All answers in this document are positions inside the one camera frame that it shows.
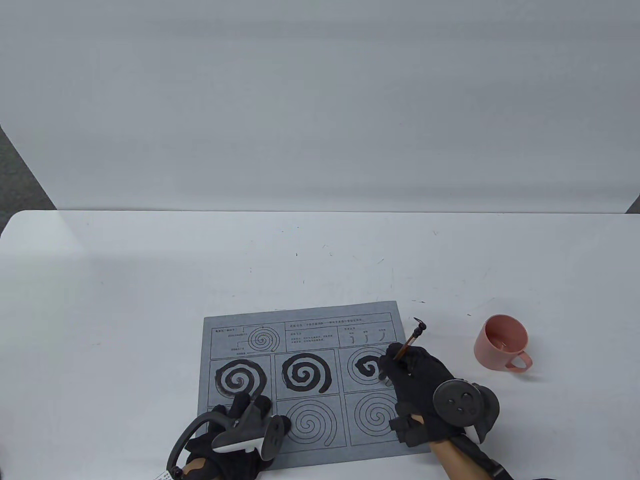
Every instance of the mug handle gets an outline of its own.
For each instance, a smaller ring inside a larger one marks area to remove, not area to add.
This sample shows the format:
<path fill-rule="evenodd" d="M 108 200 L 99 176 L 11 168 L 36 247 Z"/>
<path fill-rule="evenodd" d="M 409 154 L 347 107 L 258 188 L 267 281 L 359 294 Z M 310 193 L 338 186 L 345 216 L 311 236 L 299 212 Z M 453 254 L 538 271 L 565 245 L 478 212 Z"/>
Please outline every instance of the mug handle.
<path fill-rule="evenodd" d="M 532 366 L 533 366 L 533 360 L 531 360 L 531 357 L 529 356 L 529 354 L 525 351 L 521 351 L 518 356 L 522 359 L 522 361 L 524 362 L 524 367 L 516 367 L 515 365 L 513 365 L 510 361 L 509 363 L 506 365 L 507 370 L 509 372 L 513 372 L 513 373 L 524 373 L 527 370 L 529 370 Z"/>

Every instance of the white wall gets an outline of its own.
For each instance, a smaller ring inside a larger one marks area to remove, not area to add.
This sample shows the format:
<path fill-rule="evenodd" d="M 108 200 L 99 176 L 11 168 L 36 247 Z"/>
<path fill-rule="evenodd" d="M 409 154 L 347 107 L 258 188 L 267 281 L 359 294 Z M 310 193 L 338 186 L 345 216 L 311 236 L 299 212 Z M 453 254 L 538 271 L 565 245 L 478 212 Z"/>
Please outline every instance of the white wall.
<path fill-rule="evenodd" d="M 4 0 L 0 122 L 59 208 L 622 212 L 639 5 Z"/>

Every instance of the gray paper sheet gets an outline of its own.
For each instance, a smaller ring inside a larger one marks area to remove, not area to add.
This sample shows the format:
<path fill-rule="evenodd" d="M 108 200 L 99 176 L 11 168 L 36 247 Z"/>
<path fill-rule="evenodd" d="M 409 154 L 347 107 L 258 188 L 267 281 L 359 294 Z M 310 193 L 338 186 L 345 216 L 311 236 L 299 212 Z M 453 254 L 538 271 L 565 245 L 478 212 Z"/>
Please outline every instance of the gray paper sheet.
<path fill-rule="evenodd" d="M 206 317 L 198 412 L 270 397 L 292 422 L 272 468 L 428 452 L 398 442 L 396 395 L 378 380 L 377 357 L 404 340 L 394 301 Z"/>

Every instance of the pink mug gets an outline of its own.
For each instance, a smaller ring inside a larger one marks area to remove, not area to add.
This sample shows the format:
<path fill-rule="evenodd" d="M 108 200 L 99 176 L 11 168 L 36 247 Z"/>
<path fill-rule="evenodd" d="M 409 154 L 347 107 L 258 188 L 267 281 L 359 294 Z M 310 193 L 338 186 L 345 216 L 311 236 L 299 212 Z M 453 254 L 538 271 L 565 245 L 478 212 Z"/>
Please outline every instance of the pink mug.
<path fill-rule="evenodd" d="M 489 370 L 523 373 L 531 368 L 533 360 L 524 351 L 529 343 L 529 334 L 524 325 L 508 315 L 494 315 L 482 327 L 476 339 L 474 353 L 477 361 Z M 520 357 L 525 367 L 516 367 L 511 362 Z"/>

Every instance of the paper label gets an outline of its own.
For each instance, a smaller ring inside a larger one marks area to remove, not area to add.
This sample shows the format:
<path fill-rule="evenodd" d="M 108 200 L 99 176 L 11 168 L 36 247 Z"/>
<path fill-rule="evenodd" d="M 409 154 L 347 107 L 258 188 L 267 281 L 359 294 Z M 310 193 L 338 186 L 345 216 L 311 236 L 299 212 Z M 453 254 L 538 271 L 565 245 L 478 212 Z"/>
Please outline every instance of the paper label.
<path fill-rule="evenodd" d="M 171 477 L 169 472 L 165 470 L 159 477 L 156 477 L 154 480 L 173 480 L 173 478 Z"/>

